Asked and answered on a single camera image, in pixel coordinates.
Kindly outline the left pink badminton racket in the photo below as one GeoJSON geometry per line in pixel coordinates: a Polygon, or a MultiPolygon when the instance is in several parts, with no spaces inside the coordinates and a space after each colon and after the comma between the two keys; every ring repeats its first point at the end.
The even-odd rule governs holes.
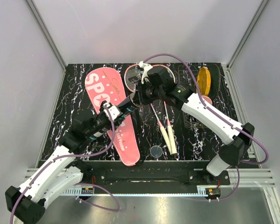
{"type": "MultiPolygon", "coordinates": [[[[141,79],[141,77],[142,74],[138,64],[132,64],[126,69],[124,73],[124,82],[125,82],[125,86],[128,88],[129,91],[135,92],[136,84],[141,79]]],[[[171,126],[168,117],[167,104],[165,101],[163,102],[163,104],[165,108],[165,114],[166,114],[165,118],[167,121],[167,128],[165,128],[162,122],[159,120],[159,117],[155,111],[153,104],[150,104],[150,106],[154,112],[155,117],[157,118],[159,129],[168,147],[170,155],[177,155],[177,148],[176,148],[175,138],[173,134],[173,128],[171,126]]]]}

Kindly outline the pink patterned cup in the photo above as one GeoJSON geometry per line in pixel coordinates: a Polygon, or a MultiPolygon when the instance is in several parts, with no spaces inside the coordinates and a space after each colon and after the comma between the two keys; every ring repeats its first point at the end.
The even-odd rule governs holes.
{"type": "Polygon", "coordinates": [[[208,102],[210,105],[212,105],[212,100],[208,96],[202,95],[202,98],[204,101],[208,102]]]}

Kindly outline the pink badminton racket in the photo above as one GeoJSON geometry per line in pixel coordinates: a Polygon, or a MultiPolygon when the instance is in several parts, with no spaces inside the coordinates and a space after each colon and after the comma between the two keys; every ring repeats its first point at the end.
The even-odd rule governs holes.
{"type": "Polygon", "coordinates": [[[168,117],[167,104],[166,104],[165,101],[163,103],[164,103],[166,119],[167,119],[167,132],[168,132],[167,135],[164,135],[165,128],[160,123],[159,118],[158,118],[158,116],[156,114],[156,111],[155,111],[155,109],[154,109],[152,104],[151,104],[151,107],[152,107],[152,109],[154,111],[154,114],[155,114],[157,120],[158,120],[158,124],[160,126],[161,133],[162,133],[163,138],[164,138],[164,140],[165,140],[165,142],[166,142],[166,144],[168,146],[169,152],[170,152],[171,155],[175,156],[175,155],[177,155],[177,149],[176,149],[176,143],[175,143],[173,128],[171,126],[171,123],[170,123],[170,120],[169,120],[169,117],[168,117]]]}
{"type": "MultiPolygon", "coordinates": [[[[135,92],[136,84],[141,79],[141,77],[142,74],[138,64],[132,64],[126,69],[124,73],[124,82],[125,82],[125,86],[128,88],[129,91],[135,92]]],[[[157,118],[159,129],[168,147],[170,155],[177,155],[177,148],[176,148],[175,138],[173,134],[173,128],[171,126],[168,117],[167,104],[165,101],[163,102],[163,104],[165,108],[165,114],[166,114],[165,118],[167,121],[167,128],[165,128],[162,122],[159,120],[159,117],[155,111],[153,104],[150,104],[150,106],[154,112],[155,117],[157,118]]]]}

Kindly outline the clear tube lid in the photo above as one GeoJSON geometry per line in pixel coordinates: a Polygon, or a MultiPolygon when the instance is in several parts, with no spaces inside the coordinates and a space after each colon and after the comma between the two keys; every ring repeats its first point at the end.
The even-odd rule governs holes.
{"type": "Polygon", "coordinates": [[[153,145],[149,149],[150,155],[154,158],[159,158],[163,154],[163,150],[160,146],[158,145],[153,145]]]}

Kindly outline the black shuttlecock tube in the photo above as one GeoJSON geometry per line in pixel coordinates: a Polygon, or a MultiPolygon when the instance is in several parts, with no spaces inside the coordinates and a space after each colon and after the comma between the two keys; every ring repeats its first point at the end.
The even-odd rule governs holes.
{"type": "Polygon", "coordinates": [[[118,128],[126,117],[141,105],[138,93],[130,94],[118,105],[111,103],[105,96],[99,97],[99,100],[98,113],[90,119],[90,123],[87,125],[90,141],[95,141],[112,128],[118,128]]]}

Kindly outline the right pink badminton racket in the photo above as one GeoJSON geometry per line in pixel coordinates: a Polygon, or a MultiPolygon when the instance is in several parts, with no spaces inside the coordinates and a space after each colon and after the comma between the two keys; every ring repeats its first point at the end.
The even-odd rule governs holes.
{"type": "Polygon", "coordinates": [[[168,132],[167,135],[164,135],[165,128],[160,123],[159,118],[158,118],[158,116],[156,114],[156,111],[155,111],[155,109],[154,109],[152,104],[151,104],[151,107],[152,107],[152,109],[154,111],[154,114],[155,114],[157,120],[158,120],[158,124],[160,126],[161,133],[162,133],[163,138],[164,138],[164,140],[165,140],[165,142],[166,142],[166,144],[168,146],[169,152],[170,152],[171,155],[175,156],[175,155],[177,155],[177,149],[176,149],[176,143],[175,143],[173,128],[171,126],[171,123],[170,123],[170,120],[169,120],[169,117],[168,117],[167,104],[166,104],[165,101],[163,103],[164,103],[166,119],[167,119],[167,132],[168,132]]]}

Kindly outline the pink racket bag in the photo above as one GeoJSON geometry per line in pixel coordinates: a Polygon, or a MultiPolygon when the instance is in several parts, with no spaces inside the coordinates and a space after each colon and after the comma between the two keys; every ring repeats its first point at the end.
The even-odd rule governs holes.
{"type": "MultiPolygon", "coordinates": [[[[126,98],[121,76],[113,68],[98,68],[88,73],[85,88],[96,113],[104,100],[119,105],[126,98]]],[[[113,145],[126,166],[134,166],[139,161],[140,152],[130,115],[116,129],[113,145]]]]}

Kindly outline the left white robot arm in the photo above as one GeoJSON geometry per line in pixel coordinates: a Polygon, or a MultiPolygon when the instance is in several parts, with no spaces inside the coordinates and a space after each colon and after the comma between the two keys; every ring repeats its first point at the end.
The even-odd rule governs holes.
{"type": "Polygon", "coordinates": [[[129,99],[119,105],[103,101],[98,115],[76,117],[47,161],[19,187],[10,186],[6,190],[10,223],[18,218],[24,224],[36,224],[49,204],[65,190],[79,183],[88,184],[92,167],[83,161],[86,145],[111,131],[109,145],[92,156],[105,153],[114,143],[116,128],[135,109],[129,99]]]}

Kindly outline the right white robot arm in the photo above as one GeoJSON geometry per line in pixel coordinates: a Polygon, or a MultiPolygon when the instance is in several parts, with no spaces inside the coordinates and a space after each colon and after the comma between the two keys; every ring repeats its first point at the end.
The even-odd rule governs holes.
{"type": "Polygon", "coordinates": [[[139,67],[142,77],[137,83],[136,92],[141,104],[148,105],[157,99],[163,100],[202,122],[224,143],[202,174],[206,184],[215,184],[226,168],[239,164],[252,144],[254,126],[250,123],[242,125],[229,118],[203,100],[196,90],[185,82],[176,84],[165,67],[142,62],[139,67]]]}

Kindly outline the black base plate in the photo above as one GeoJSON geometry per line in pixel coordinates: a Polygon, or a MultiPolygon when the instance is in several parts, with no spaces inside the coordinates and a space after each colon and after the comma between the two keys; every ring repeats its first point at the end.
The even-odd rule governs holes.
{"type": "Polygon", "coordinates": [[[126,166],[120,161],[85,161],[89,182],[114,195],[189,194],[198,187],[228,186],[227,171],[218,177],[206,172],[205,161],[144,161],[126,166]]]}

